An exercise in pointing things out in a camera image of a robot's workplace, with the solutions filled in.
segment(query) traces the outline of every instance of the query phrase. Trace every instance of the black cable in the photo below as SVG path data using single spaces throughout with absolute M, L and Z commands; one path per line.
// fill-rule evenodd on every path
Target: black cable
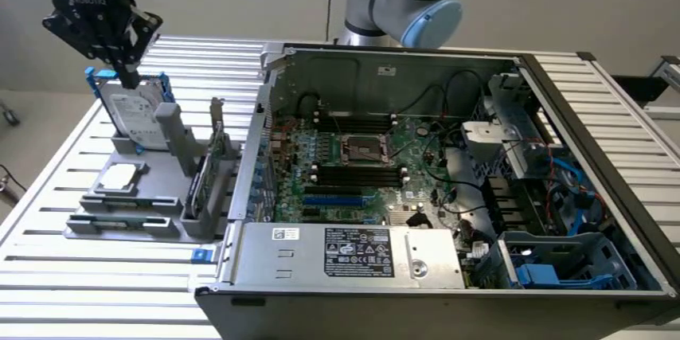
M 332 3 L 332 0 L 328 0 L 328 4 L 327 4 L 327 41 L 328 41 L 328 30 L 331 29 L 331 3 Z
M 12 172 L 9 171 L 9 169 L 1 163 L 0 163 L 0 167 L 3 168 L 4 172 L 8 174 L 8 177 L 12 179 L 13 183 L 16 183 L 17 186 L 21 188 L 21 190 L 24 190 L 24 192 L 25 192 L 27 189 L 25 189 L 24 185 L 21 185 L 21 183 L 13 177 Z
M 432 141 L 435 140 L 435 138 L 437 137 L 437 135 L 433 135 L 432 138 L 429 139 L 429 141 L 427 142 L 425 144 L 425 148 L 423 149 L 423 156 L 421 156 L 421 163 L 423 163 L 423 167 L 425 168 L 425 172 L 427 174 L 435 178 L 437 181 L 440 182 L 445 182 L 445 183 L 451 183 L 451 184 L 455 184 L 455 185 L 468 185 L 468 186 L 472 186 L 476 190 L 479 190 L 481 192 L 481 187 L 479 187 L 477 185 L 475 185 L 472 182 L 465 182 L 465 181 L 453 181 L 453 180 L 449 180 L 449 179 L 445 179 L 445 178 L 441 178 L 441 177 L 437 177 L 429 170 L 429 166 L 427 165 L 425 163 L 425 153 L 427 153 L 427 149 L 429 148 L 431 144 L 432 144 Z
M 444 101 L 447 101 L 447 100 L 445 100 L 445 99 L 447 99 L 447 97 L 445 97 L 447 93 L 444 92 L 444 88 L 441 87 L 441 85 L 439 85 L 439 84 L 431 84 L 431 85 L 429 85 L 429 87 L 427 87 L 427 88 L 425 88 L 425 90 L 423 91 L 423 93 L 421 93 L 421 94 L 416 97 L 416 99 L 411 102 L 411 104 L 408 104 L 405 107 L 403 107 L 403 108 L 401 108 L 401 109 L 396 112 L 396 114 L 399 115 L 399 114 L 404 113 L 405 111 L 408 111 L 408 110 L 413 107 L 413 105 L 416 105 L 416 104 L 417 104 L 417 102 L 419 102 L 420 100 L 423 100 L 423 97 L 425 97 L 425 94 L 427 94 L 427 93 L 429 92 L 429 90 L 431 90 L 431 89 L 433 89 L 433 88 L 437 88 L 437 89 L 441 91 L 441 93 L 444 94 Z M 443 110 L 441 110 L 441 112 L 444 112 L 444 111 L 447 110 L 445 108 L 448 108 L 448 104 L 443 104 L 443 105 L 441 105 L 441 109 L 443 109 Z
M 405 143 L 404 146 L 395 153 L 392 153 L 389 158 L 393 158 L 415 142 L 417 142 L 417 140 L 412 139 L 408 143 Z
M 309 97 L 309 96 L 313 96 L 316 98 L 316 101 L 321 101 L 321 96 L 319 96 L 319 93 L 316 92 L 303 92 L 300 94 L 300 97 L 297 97 L 297 104 L 296 104 L 296 113 L 293 114 L 295 116 L 300 117 L 300 106 L 301 106 L 301 101 Z
M 469 73 L 471 75 L 475 76 L 475 79 L 477 79 L 477 83 L 479 83 L 479 92 L 480 92 L 480 95 L 484 94 L 484 81 L 481 80 L 481 76 L 479 75 L 479 73 L 476 73 L 472 69 L 461 69 L 460 71 L 456 71 L 451 77 L 448 77 L 448 81 L 447 81 L 447 86 L 444 87 L 444 100 L 441 101 L 441 108 L 444 108 L 444 103 L 448 103 L 448 89 L 451 88 L 451 83 L 453 81 L 453 79 L 463 75 L 464 73 Z
M 472 211 L 477 211 L 477 210 L 480 210 L 480 209 L 487 209 L 487 205 L 481 205 L 481 206 L 473 207 L 472 209 L 467 209 L 467 210 L 464 210 L 464 211 L 452 211 L 452 210 L 449 210 L 449 209 L 447 208 L 447 206 L 444 206 L 444 205 L 441 205 L 441 208 L 444 209 L 444 211 L 445 211 L 447 213 L 460 215 L 460 214 L 471 213 Z

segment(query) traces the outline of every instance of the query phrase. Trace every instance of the metal frame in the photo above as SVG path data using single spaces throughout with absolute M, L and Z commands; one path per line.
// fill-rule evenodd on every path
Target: metal frame
M 259 77 L 263 44 L 209 37 L 161 37 L 151 47 L 140 70 L 153 74 L 163 69 L 168 73 L 183 119 L 196 136 L 211 129 L 209 98 L 219 96 L 225 99 L 229 134 L 244 142 L 263 82 Z M 491 56 L 517 54 L 496 49 L 455 51 Z M 609 90 L 581 59 L 573 53 L 524 53 L 536 55 L 631 187 L 655 182 L 653 170 L 635 170 L 649 171 L 644 177 L 631 173 L 628 162 L 616 156 L 661 157 L 659 154 L 665 151 L 653 139 L 628 143 L 621 139 L 627 134 L 607 134 L 599 129 L 613 123 L 628 127 L 636 120 L 616 98 L 600 96 L 588 100 L 593 91 L 609 93 Z M 640 129 L 635 128 L 636 136 L 641 135 Z M 93 171 L 101 169 L 112 151 L 108 138 L 99 138 L 111 133 L 112 126 L 96 102 L 0 226 L 1 338 L 219 338 L 187 293 L 197 283 L 209 283 L 216 273 L 215 264 L 189 263 L 195 245 L 73 242 L 60 235 L 67 211 L 77 206 L 84 192 L 77 190 L 89 186 Z M 664 185 L 680 185 L 676 180 L 675 176 L 663 178 Z M 671 210 L 655 209 L 653 205 L 647 208 L 680 248 L 676 225 L 680 216 Z M 680 330 L 680 321 L 664 327 L 637 326 L 612 338 L 667 338 L 673 330 Z

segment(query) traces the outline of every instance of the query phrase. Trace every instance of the power supply label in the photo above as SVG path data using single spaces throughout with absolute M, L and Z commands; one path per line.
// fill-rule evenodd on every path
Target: power supply label
M 331 277 L 393 278 L 388 229 L 329 229 L 323 271 Z

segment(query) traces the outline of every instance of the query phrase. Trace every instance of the gray plastic bracket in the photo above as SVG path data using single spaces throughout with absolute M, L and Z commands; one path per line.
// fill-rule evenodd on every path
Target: gray plastic bracket
M 181 172 L 187 177 L 196 173 L 196 160 L 193 159 L 196 140 L 191 130 L 187 130 L 180 117 L 180 105 L 160 103 L 156 108 L 155 118 L 165 136 L 169 152 L 177 157 Z
M 188 218 L 185 212 L 181 214 L 180 223 L 187 233 L 192 236 L 205 236 L 211 231 L 211 227 L 215 226 L 220 219 L 233 167 L 233 161 L 220 161 L 215 183 L 212 184 L 211 197 L 199 218 Z
M 120 154 L 137 153 L 137 146 L 135 144 L 135 141 L 129 139 L 129 137 L 123 137 L 117 132 L 113 134 L 111 142 L 113 143 L 113 147 L 116 147 L 117 153 Z
M 117 161 L 117 162 L 109 162 L 107 164 L 107 168 L 101 171 L 104 174 L 108 169 L 115 165 L 135 165 L 135 168 L 137 169 L 135 171 L 135 175 L 132 179 L 129 180 L 128 186 L 125 189 L 107 189 L 103 187 L 103 184 L 97 180 L 97 184 L 95 187 L 93 193 L 104 194 L 104 195 L 124 195 L 124 196 L 135 196 L 137 195 L 139 189 L 137 189 L 137 183 L 139 178 L 149 171 L 149 167 L 147 166 L 147 163 L 144 161 Z

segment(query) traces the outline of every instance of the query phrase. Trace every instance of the blue latch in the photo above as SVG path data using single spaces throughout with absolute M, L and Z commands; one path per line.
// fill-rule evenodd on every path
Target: blue latch
M 195 248 L 191 253 L 191 264 L 211 264 L 212 263 L 212 250 L 204 248 Z
M 611 274 L 587 280 L 560 280 L 551 264 L 523 264 L 515 270 L 520 284 L 525 288 L 601 290 L 615 280 Z

